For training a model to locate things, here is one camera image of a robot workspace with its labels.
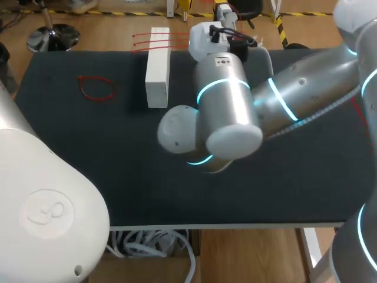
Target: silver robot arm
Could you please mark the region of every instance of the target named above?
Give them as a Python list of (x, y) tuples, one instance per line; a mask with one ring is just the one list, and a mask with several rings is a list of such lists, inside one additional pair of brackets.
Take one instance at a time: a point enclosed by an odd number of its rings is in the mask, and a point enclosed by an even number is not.
[[(244, 80), (239, 60), (231, 54), (214, 53), (200, 60), (195, 69), (198, 110), (187, 108), (193, 113), (193, 131), (185, 131), (180, 136), (183, 139), (191, 137), (190, 147), (179, 150), (186, 155), (188, 164), (207, 172), (222, 170), (232, 160), (253, 153), (261, 143), (257, 130), (250, 134), (251, 130), (239, 131), (237, 128), (227, 131), (229, 127), (241, 124), (248, 129), (258, 128), (267, 138), (294, 128), (324, 108), (335, 107), (347, 93), (347, 96), (355, 95), (360, 90), (376, 154), (377, 2), (340, 0), (334, 19), (344, 44), (305, 58), (252, 90)], [(219, 58), (225, 58), (226, 64)], [(179, 135), (174, 129), (185, 123), (180, 111), (176, 110), (173, 108), (165, 116), (174, 127), (165, 131), (166, 120), (163, 119), (158, 129), (161, 145), (171, 152), (177, 150), (179, 144), (167, 147), (166, 141), (177, 139)], [(241, 114), (247, 117), (244, 123), (235, 118)], [(219, 131), (222, 135), (213, 146), (211, 135)], [(377, 188), (360, 211), (338, 230), (323, 258), (329, 260), (337, 282), (377, 282), (376, 220)]]

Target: black mat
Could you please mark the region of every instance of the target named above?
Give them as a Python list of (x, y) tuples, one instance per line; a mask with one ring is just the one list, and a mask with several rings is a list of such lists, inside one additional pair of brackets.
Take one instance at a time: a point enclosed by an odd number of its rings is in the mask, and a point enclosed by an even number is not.
[[(312, 52), (272, 51), (275, 71)], [(37, 53), (17, 95), (40, 138), (100, 190), (111, 226), (339, 222), (370, 194), (374, 162), (351, 103), (208, 175), (157, 144), (166, 109), (147, 108), (146, 64), (146, 53)], [(194, 65), (188, 53), (172, 52), (169, 107), (194, 106)], [(244, 68), (252, 87), (268, 78), (262, 53)], [(115, 98), (87, 100), (78, 75), (107, 77)], [(108, 86), (87, 87), (98, 94)]]

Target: hazard tape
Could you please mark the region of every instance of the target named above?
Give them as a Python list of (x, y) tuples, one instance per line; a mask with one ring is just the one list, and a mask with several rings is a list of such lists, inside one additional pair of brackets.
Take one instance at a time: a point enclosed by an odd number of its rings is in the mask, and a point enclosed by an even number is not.
[[(40, 10), (23, 10), (23, 9), (15, 9), (15, 10), (0, 10), (2, 13), (25, 13), (25, 14), (40, 14)], [(48, 12), (50, 14), (68, 14), (68, 15), (77, 15), (72, 11), (66, 10), (51, 10), (49, 9)], [(134, 16), (144, 16), (144, 17), (166, 17), (166, 13), (164, 12), (152, 12), (152, 13), (142, 13), (142, 12), (102, 12), (102, 11), (87, 11), (84, 13), (85, 15), (114, 15), (114, 16), (126, 16), (126, 17), (134, 17)], [(180, 13), (174, 13), (174, 16), (183, 16)], [(213, 14), (207, 13), (192, 13), (188, 14), (189, 18), (212, 18)]]
[(283, 48), (286, 48), (288, 45), (288, 40), (283, 28), (282, 16), (278, 16), (278, 18), (276, 19), (276, 26), (277, 30), (279, 31), (280, 41), (282, 42)]
[(294, 16), (294, 17), (303, 17), (303, 16), (315, 16), (315, 17), (325, 17), (332, 16), (332, 13), (321, 13), (321, 12), (300, 12), (300, 13), (280, 13), (280, 16)]
[[(72, 11), (66, 10), (48, 10), (50, 14), (68, 14), (68, 15), (77, 15)], [(24, 10), (24, 9), (3, 9), (0, 10), (1, 13), (25, 13), (25, 14), (40, 14), (40, 10)], [(92, 11), (89, 10), (85, 12), (86, 15), (114, 15), (114, 16), (127, 16), (127, 17), (134, 17), (134, 16), (150, 16), (150, 17), (166, 17), (166, 13), (164, 12), (152, 12), (152, 13), (142, 13), (142, 12), (103, 12), (103, 11)], [(174, 16), (182, 17), (183, 14), (181, 13), (174, 13)], [(271, 14), (261, 13), (260, 17), (273, 17)], [(302, 17), (302, 16), (332, 16), (332, 13), (322, 13), (322, 12), (291, 12), (291, 13), (280, 13), (279, 16), (294, 16), (294, 17)], [(188, 14), (189, 18), (212, 18), (213, 14), (209, 13), (192, 13)]]

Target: red cable tie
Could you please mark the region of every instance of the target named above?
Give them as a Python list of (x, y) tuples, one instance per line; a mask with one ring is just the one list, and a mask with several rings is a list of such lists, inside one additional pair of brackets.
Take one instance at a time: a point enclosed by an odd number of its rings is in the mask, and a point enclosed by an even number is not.
[(136, 37), (138, 35), (150, 35), (150, 34), (172, 34), (172, 35), (188, 35), (188, 32), (148, 32), (145, 34), (133, 34), (132, 37)]
[(366, 118), (363, 114), (363, 111), (361, 110), (361, 107), (359, 105), (359, 103), (357, 102), (356, 98), (352, 98), (351, 99), (352, 101), (352, 104), (353, 104), (353, 109), (355, 111), (355, 113), (359, 116), (359, 118), (362, 120), (363, 124), (364, 124), (364, 135), (366, 137), (366, 139), (369, 141), (369, 145), (371, 146), (371, 152), (373, 153), (373, 145), (372, 145), (372, 142), (371, 142), (371, 135), (369, 134), (369, 130), (368, 130), (368, 122), (366, 121)]
[(159, 47), (151, 47), (151, 48), (142, 48), (142, 49), (137, 49), (137, 50), (131, 50), (130, 53), (135, 53), (139, 51), (147, 51), (147, 50), (153, 50), (153, 49), (161, 49), (161, 48), (187, 48), (189, 47), (188, 45), (169, 45), (169, 46), (159, 46)]
[(150, 43), (150, 42), (163, 42), (163, 41), (187, 41), (189, 40), (188, 38), (178, 38), (178, 39), (173, 39), (173, 40), (149, 40), (149, 41), (140, 41), (140, 42), (136, 42), (134, 43), (134, 46), (136, 46), (137, 44), (143, 44), (143, 43)]
[[(114, 84), (109, 79), (107, 79), (107, 78), (97, 77), (97, 76), (89, 76), (89, 75), (86, 75), (86, 76), (85, 75), (79, 75), (77, 78), (80, 80), (80, 89), (81, 89), (81, 92), (83, 93), (83, 95), (87, 99), (90, 99), (90, 100), (93, 100), (93, 101), (106, 101), (106, 100), (111, 99), (114, 96), (114, 93), (115, 93)], [(105, 81), (106, 83), (109, 83), (112, 86), (113, 91), (112, 91), (112, 93), (109, 96), (105, 96), (105, 97), (91, 97), (88, 94), (86, 94), (85, 91), (82, 89), (82, 81), (83, 80), (101, 80), (101, 81)]]

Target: white block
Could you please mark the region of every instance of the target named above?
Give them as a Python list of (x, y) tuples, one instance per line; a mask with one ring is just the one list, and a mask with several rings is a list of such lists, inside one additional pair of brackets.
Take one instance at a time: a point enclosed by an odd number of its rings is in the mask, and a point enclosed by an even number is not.
[(145, 89), (149, 108), (167, 108), (169, 72), (170, 72), (170, 32), (169, 28), (152, 28), (148, 52), (147, 72), (145, 74)]

